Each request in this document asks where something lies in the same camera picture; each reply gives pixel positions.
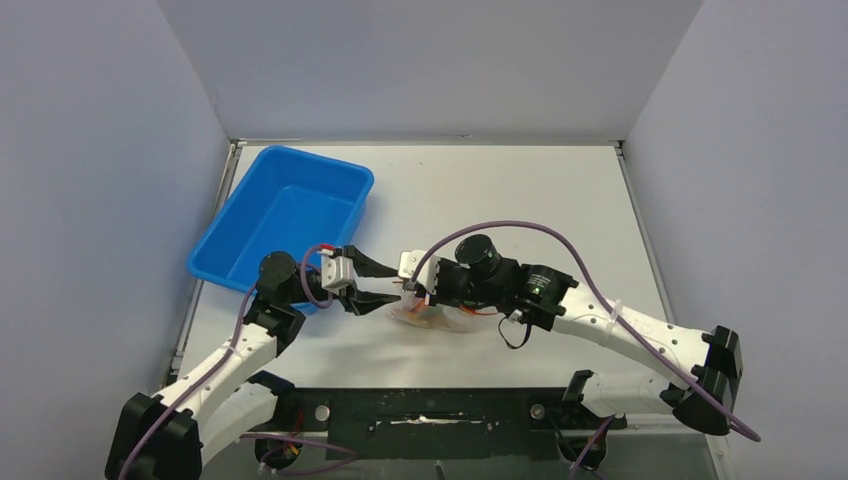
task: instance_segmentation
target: white tabletop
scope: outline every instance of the white tabletop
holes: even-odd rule
[[[246,146],[233,185],[261,146]],[[486,220],[517,219],[562,232],[580,251],[605,295],[664,319],[662,304],[610,146],[296,146],[364,165],[376,181],[353,243],[386,265],[402,250],[426,250],[448,233]],[[568,252],[544,234],[486,232],[506,257],[580,275]],[[456,243],[441,250],[453,258]],[[391,291],[390,282],[360,287]],[[242,294],[205,283],[181,372],[230,335]],[[579,338],[534,329],[522,349],[506,348],[496,321],[477,333],[402,324],[383,307],[363,317],[340,305],[311,315],[297,340],[265,370],[303,387],[565,386],[575,370],[644,367]],[[516,341],[521,331],[504,325]]]

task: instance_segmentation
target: purple hose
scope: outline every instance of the purple hose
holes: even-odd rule
[[[347,455],[350,455],[350,458],[346,458],[344,460],[338,461],[338,462],[333,463],[331,465],[313,468],[313,469],[310,469],[310,470],[300,470],[300,471],[297,471],[297,472],[287,472],[285,470],[277,470],[278,475],[288,475],[290,477],[298,477],[298,476],[304,476],[304,475],[314,475],[316,473],[324,473],[324,472],[329,472],[330,470],[335,470],[339,467],[343,467],[343,466],[347,465],[348,463],[355,462],[357,459],[359,459],[359,455],[356,452],[354,452],[353,450],[350,450],[350,449],[347,449],[347,448],[344,448],[344,447],[339,447],[337,445],[330,445],[329,443],[316,442],[315,440],[307,440],[305,438],[294,438],[294,437],[288,437],[288,436],[285,436],[285,435],[276,435],[276,434],[272,434],[272,433],[250,433],[250,432],[243,434],[241,436],[241,438],[254,439],[254,440],[279,440],[281,442],[299,443],[299,444],[302,444],[302,445],[308,445],[310,447],[318,447],[318,448],[323,448],[323,449],[326,449],[326,450],[335,450],[337,452],[341,452],[341,453],[345,453]]]
[[[598,427],[597,430],[595,430],[595,433],[593,433],[592,436],[589,437],[589,441],[586,442],[586,446],[583,447],[583,450],[580,451],[580,455],[577,456],[577,460],[575,460],[574,463],[571,464],[571,470],[568,472],[568,480],[574,480],[574,477],[577,475],[577,471],[580,470],[580,464],[583,463],[583,459],[586,458],[586,455],[589,453],[589,450],[592,449],[592,445],[594,445],[595,442],[597,442],[598,439],[601,438],[601,435],[603,435],[603,433],[607,430],[607,427],[609,427],[610,422],[612,422],[614,418],[615,415],[610,415],[609,417],[607,417],[606,420],[601,423],[601,426]]]
[[[553,230],[553,229],[546,227],[544,225],[540,225],[538,223],[525,222],[525,221],[521,221],[521,220],[496,220],[496,221],[493,221],[493,222],[478,223],[477,225],[472,225],[470,227],[465,227],[461,230],[458,230],[458,231],[448,235],[447,237],[439,240],[438,242],[436,242],[435,245],[433,245],[432,247],[430,247],[429,250],[427,250],[427,253],[425,253],[424,256],[421,258],[421,260],[418,262],[418,266],[415,267],[415,272],[413,272],[412,278],[410,279],[410,282],[413,282],[413,283],[415,282],[415,280],[418,278],[418,274],[421,273],[421,268],[424,266],[424,263],[427,261],[427,259],[432,257],[433,254],[436,253],[436,251],[438,249],[447,245],[448,242],[450,242],[452,240],[456,240],[457,238],[463,237],[465,235],[468,235],[469,233],[473,233],[473,232],[476,232],[478,230],[485,230],[487,228],[494,228],[494,227],[529,228],[531,230],[536,230],[536,231],[539,231],[539,232],[547,233],[548,235],[559,240],[559,242],[562,243],[565,246],[565,248],[568,249],[568,251],[571,253],[571,256],[574,257],[574,261],[577,262],[577,267],[580,268],[580,273],[583,274],[583,279],[586,281],[586,285],[589,287],[590,290],[592,290],[592,294],[594,294],[595,297],[597,297],[598,303],[600,303],[601,306],[604,307],[604,310],[606,310],[607,313],[612,314],[612,311],[613,311],[612,305],[610,305],[609,302],[607,301],[607,299],[604,298],[603,295],[601,295],[600,290],[598,289],[597,285],[595,285],[595,282],[594,282],[594,280],[592,280],[592,277],[589,275],[589,270],[586,268],[586,264],[583,262],[583,259],[580,258],[580,255],[577,253],[577,249],[574,248],[574,245],[572,245],[571,242],[568,241],[568,239],[566,239],[564,236],[562,236],[562,234],[560,234],[556,230]],[[700,385],[698,385],[697,382],[692,380],[687,373],[683,372],[683,370],[678,368],[677,365],[671,363],[670,360],[668,360],[667,358],[665,358],[665,356],[663,356],[660,352],[658,352],[657,349],[654,348],[654,346],[651,345],[645,339],[645,337],[643,337],[638,331],[636,331],[635,328],[633,328],[632,325],[630,325],[630,323],[627,320],[624,319],[624,317],[622,317],[621,315],[618,315],[616,317],[616,321],[618,323],[620,323],[621,326],[624,327],[624,329],[627,330],[627,332],[630,333],[630,335],[632,335],[633,338],[635,338],[637,342],[639,342],[643,347],[645,347],[645,349],[648,350],[648,352],[651,355],[653,355],[654,358],[659,360],[663,365],[666,366],[666,368],[671,370],[672,373],[674,373],[675,375],[680,377],[681,380],[686,382],[686,384],[689,385],[689,387],[695,393],[697,393],[699,396],[701,396],[701,398],[706,400],[706,402],[709,403],[713,408],[718,410],[719,413],[721,413],[722,415],[727,417],[730,420],[730,429],[731,430],[739,433],[743,437],[745,437],[749,440],[752,440],[754,442],[759,442],[759,441],[762,440],[762,438],[760,437],[760,435],[757,432],[755,432],[751,427],[746,425],[742,420],[739,420],[739,418],[736,417],[736,415],[734,415],[733,412],[731,412],[724,405],[719,403],[718,400],[713,398],[712,395],[707,393],[707,391],[704,390]]]
[[[253,290],[255,288],[256,285],[250,287],[250,289],[247,291],[241,301],[238,318],[236,319],[236,328],[233,332],[233,338],[232,340],[230,340],[230,348],[224,351],[224,356],[222,356],[221,359],[218,360],[218,362],[215,363],[215,365],[213,365],[212,368],[210,368],[206,373],[204,373],[196,382],[194,382],[190,387],[188,387],[188,389],[183,392],[182,395],[177,397],[177,399],[171,403],[171,406],[165,409],[165,411],[162,412],[162,415],[160,415],[159,418],[157,418],[156,421],[153,422],[152,425],[150,425],[150,428],[148,428],[147,431],[144,432],[144,435],[141,436],[141,438],[138,440],[138,443],[136,443],[135,447],[133,447],[132,451],[130,451],[130,454],[127,455],[127,459],[124,462],[124,465],[121,467],[121,472],[118,474],[118,480],[126,480],[127,475],[130,472],[130,467],[135,462],[136,458],[138,458],[139,453],[141,453],[141,449],[144,447],[147,441],[150,440],[150,437],[153,436],[156,430],[158,430],[159,427],[161,427],[162,424],[165,423],[165,421],[171,416],[171,414],[174,413],[174,411],[176,411],[176,409],[179,408],[179,406],[183,402],[185,402],[188,397],[190,397],[195,391],[197,391],[197,389],[202,387],[204,383],[209,381],[210,378],[212,378],[216,373],[218,373],[218,370],[220,370],[221,367],[223,367],[224,364],[227,363],[227,360],[229,360],[230,357],[233,356],[233,351],[238,345],[239,336],[241,335],[244,309],[247,308],[247,301],[250,300],[250,296],[253,294]]]
[[[303,260],[300,262],[300,286],[303,287],[303,293],[306,294],[306,298],[309,299],[309,302],[312,303],[312,305],[323,309],[330,308],[330,305],[333,304],[333,294],[328,293],[327,300],[323,302],[318,301],[318,299],[315,298],[315,295],[312,294],[312,290],[310,290],[309,284],[306,282],[306,267],[309,265],[309,257],[311,257],[313,253],[321,250],[322,248],[324,248],[322,245],[315,245],[314,247],[307,250],[306,255],[303,256]]]

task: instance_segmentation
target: purple cable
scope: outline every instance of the purple cable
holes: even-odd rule
[[[303,256],[303,260],[300,262],[300,286],[303,287],[303,293],[306,294],[306,298],[309,299],[309,302],[312,303],[312,305],[323,309],[330,308],[330,305],[333,304],[333,294],[328,293],[327,300],[320,302],[317,298],[315,298],[315,295],[312,294],[312,290],[309,289],[309,284],[306,282],[306,267],[307,265],[309,265],[309,257],[311,257],[313,253],[317,252],[318,250],[321,250],[322,248],[324,248],[323,245],[315,245],[314,247],[307,250],[306,255]]]
[[[580,451],[580,455],[577,456],[577,460],[575,460],[574,463],[571,464],[571,470],[568,472],[568,480],[574,480],[574,477],[577,475],[577,471],[580,470],[580,464],[583,463],[583,459],[586,458],[586,455],[589,453],[589,450],[592,449],[592,445],[594,445],[595,442],[597,442],[598,439],[601,438],[601,435],[603,435],[603,433],[607,430],[607,427],[609,427],[610,422],[612,422],[612,419],[614,418],[615,415],[610,415],[609,417],[607,417],[606,420],[601,423],[601,426],[598,427],[597,430],[595,430],[595,433],[593,433],[592,436],[589,437],[589,441],[586,442],[586,446],[583,447],[583,450]]]
[[[171,414],[174,413],[174,411],[176,411],[176,409],[179,408],[179,406],[183,402],[185,402],[188,397],[190,397],[195,391],[197,391],[197,389],[202,387],[204,383],[209,381],[209,379],[212,378],[213,375],[218,373],[218,370],[220,370],[221,367],[223,367],[224,364],[227,363],[227,360],[229,360],[230,357],[233,356],[233,351],[238,345],[239,336],[241,335],[244,309],[247,308],[247,301],[250,300],[250,296],[253,294],[253,290],[255,288],[256,285],[250,287],[250,289],[247,291],[241,301],[238,319],[236,320],[236,328],[233,332],[233,338],[232,340],[230,340],[230,348],[224,351],[224,356],[221,357],[221,359],[218,360],[218,362],[216,362],[215,365],[213,365],[212,368],[210,368],[206,373],[204,373],[196,382],[194,382],[190,387],[188,387],[188,389],[183,392],[182,395],[177,397],[177,399],[171,403],[171,406],[165,409],[165,411],[162,412],[162,415],[160,415],[159,418],[157,418],[156,421],[153,422],[152,425],[150,425],[150,428],[148,428],[147,431],[144,432],[144,435],[141,436],[141,438],[138,440],[138,443],[136,443],[135,447],[133,447],[132,451],[130,451],[130,454],[127,455],[127,459],[124,462],[124,465],[121,467],[121,472],[118,474],[118,480],[126,480],[127,475],[130,472],[130,467],[138,458],[139,453],[141,453],[141,449],[144,447],[147,441],[150,440],[150,437],[153,436],[156,430],[158,430],[159,427],[161,427],[162,424],[165,423],[165,421],[171,416]]]
[[[415,267],[415,272],[413,272],[412,278],[410,279],[410,282],[412,282],[412,283],[415,282],[415,280],[418,278],[418,274],[421,273],[421,268],[424,266],[424,263],[427,261],[427,259],[432,257],[433,254],[436,253],[436,251],[438,249],[447,245],[448,242],[450,242],[452,240],[456,240],[459,237],[463,237],[465,235],[468,235],[469,233],[473,233],[473,232],[476,232],[478,230],[485,230],[487,228],[495,228],[495,227],[529,228],[530,230],[536,230],[536,231],[539,231],[539,232],[547,233],[548,235],[556,238],[560,243],[563,244],[563,246],[565,246],[565,248],[568,249],[569,253],[571,253],[571,256],[574,257],[574,261],[577,262],[577,267],[580,268],[580,273],[583,274],[583,278],[586,281],[586,285],[589,287],[590,290],[592,290],[592,294],[594,294],[595,297],[597,297],[598,303],[600,303],[601,306],[604,307],[604,310],[606,310],[607,313],[612,314],[612,312],[613,312],[612,305],[610,305],[609,302],[607,301],[607,299],[604,298],[603,295],[601,295],[600,290],[598,289],[597,285],[595,285],[595,282],[594,282],[594,280],[592,280],[592,277],[589,275],[589,269],[586,268],[586,264],[583,262],[583,259],[580,258],[580,255],[577,253],[577,249],[574,248],[574,245],[572,245],[571,242],[568,241],[568,239],[566,239],[564,236],[562,236],[562,234],[560,234],[556,230],[553,230],[552,228],[546,227],[544,225],[540,225],[538,223],[525,222],[525,221],[521,221],[521,220],[496,220],[496,221],[493,221],[493,222],[478,223],[477,225],[472,225],[470,227],[465,227],[463,229],[460,229],[460,230],[448,235],[447,237],[439,240],[438,242],[436,242],[435,245],[433,245],[432,247],[430,247],[429,250],[427,250],[427,253],[425,253],[424,256],[421,258],[421,260],[418,262],[418,266]],[[654,348],[654,346],[651,345],[645,339],[645,337],[643,337],[635,328],[633,328],[632,325],[630,325],[630,323],[627,320],[624,319],[624,317],[622,317],[621,315],[618,315],[616,317],[616,321],[619,324],[621,324],[621,326],[624,327],[624,329],[627,330],[627,332],[630,333],[630,335],[632,335],[633,338],[635,338],[636,341],[639,342],[639,344],[641,344],[646,350],[648,350],[648,352],[651,355],[653,355],[654,358],[659,360],[663,365],[666,366],[666,368],[671,370],[672,373],[674,373],[675,375],[680,377],[680,379],[683,380],[687,385],[689,385],[689,387],[695,393],[700,395],[701,398],[706,400],[706,402],[709,403],[713,408],[718,410],[719,413],[721,413],[722,415],[727,417],[730,420],[730,429],[731,430],[739,433],[743,437],[745,437],[745,438],[747,438],[751,441],[754,441],[754,442],[759,442],[759,441],[762,440],[762,438],[760,437],[760,435],[757,432],[755,432],[751,427],[746,425],[742,420],[739,420],[739,418],[736,415],[734,415],[733,412],[731,412],[724,405],[719,403],[718,400],[713,398],[712,395],[707,393],[707,391],[704,390],[703,387],[698,385],[697,382],[692,380],[689,377],[688,374],[683,372],[683,370],[678,368],[677,365],[671,363],[670,360],[668,360],[667,358],[665,358],[665,356],[663,356],[660,352],[658,352],[657,349]]]
[[[298,476],[304,476],[304,475],[314,475],[316,473],[324,473],[324,472],[329,472],[330,470],[335,470],[339,467],[343,467],[343,466],[347,465],[348,463],[355,462],[356,460],[359,459],[359,455],[356,452],[354,452],[353,450],[350,450],[350,449],[347,449],[347,448],[344,448],[344,447],[339,447],[338,445],[330,445],[329,443],[321,443],[321,442],[316,442],[315,440],[307,440],[305,438],[287,437],[285,435],[275,435],[275,434],[272,434],[272,433],[250,433],[250,432],[243,434],[241,436],[241,438],[254,439],[254,440],[279,440],[279,441],[282,441],[282,442],[299,443],[301,445],[309,445],[310,447],[318,447],[318,448],[323,448],[325,450],[335,450],[337,452],[341,452],[341,453],[345,453],[345,454],[350,455],[350,458],[340,460],[340,461],[333,463],[331,465],[313,468],[313,469],[310,469],[310,470],[300,470],[300,471],[297,471],[297,472],[287,472],[285,470],[277,470],[277,474],[279,474],[279,475],[288,475],[288,476],[291,476],[291,477],[298,477]]]

